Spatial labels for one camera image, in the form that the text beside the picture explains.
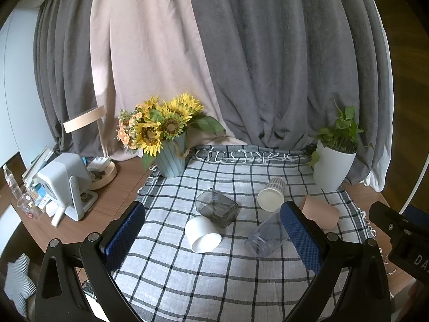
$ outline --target paper cup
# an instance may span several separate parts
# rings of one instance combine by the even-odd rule
[[[338,223],[340,211],[324,200],[306,195],[301,206],[307,219],[313,220],[323,230],[332,230]]]
[[[270,179],[269,183],[258,194],[258,204],[267,212],[275,212],[284,203],[284,190],[286,181],[276,177]]]
[[[212,251],[222,241],[222,236],[210,219],[203,216],[188,221],[185,225],[185,234],[195,253]]]

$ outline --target blue gripper pad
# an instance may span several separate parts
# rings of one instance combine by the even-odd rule
[[[429,230],[429,215],[413,205],[408,205],[402,216],[406,217],[414,225]]]
[[[320,248],[301,223],[297,215],[285,202],[280,208],[280,219],[304,266],[317,275],[322,267]]]
[[[141,203],[136,205],[106,246],[104,254],[107,272],[117,270],[124,262],[145,222],[145,214],[145,207]]]

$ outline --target striped pillow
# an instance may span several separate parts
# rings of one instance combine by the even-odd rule
[[[27,317],[27,299],[36,292],[36,286],[28,277],[29,257],[22,253],[14,263],[7,264],[4,291],[13,300],[16,310]]]

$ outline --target gray glass cup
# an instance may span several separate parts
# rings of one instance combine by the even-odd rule
[[[245,240],[248,251],[256,258],[273,253],[289,238],[280,219],[280,209],[271,214]]]
[[[239,214],[237,202],[215,189],[208,189],[195,200],[197,211],[220,228],[226,228]]]

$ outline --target potted plant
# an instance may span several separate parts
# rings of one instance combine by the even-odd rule
[[[317,149],[312,153],[313,179],[325,192],[338,189],[344,181],[358,150],[358,135],[363,129],[354,121],[354,106],[344,112],[335,103],[338,119],[333,127],[324,127],[316,136]]]
[[[148,168],[156,160],[161,175],[172,178],[184,171],[186,131],[189,126],[204,132],[225,131],[212,116],[203,114],[199,100],[184,93],[169,102],[151,96],[133,112],[121,110],[117,139],[126,149],[138,152]]]

